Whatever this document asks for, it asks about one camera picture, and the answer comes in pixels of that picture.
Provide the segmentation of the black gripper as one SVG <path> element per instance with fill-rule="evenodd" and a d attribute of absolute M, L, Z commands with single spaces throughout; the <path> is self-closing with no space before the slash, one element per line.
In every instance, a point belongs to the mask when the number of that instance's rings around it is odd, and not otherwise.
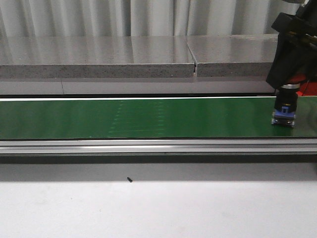
<path fill-rule="evenodd" d="M 266 82 L 278 89 L 296 72 L 300 81 L 317 80 L 317 2 L 288 0 L 298 4 L 294 15 L 281 12 L 272 24 L 278 32 L 275 58 Z"/>

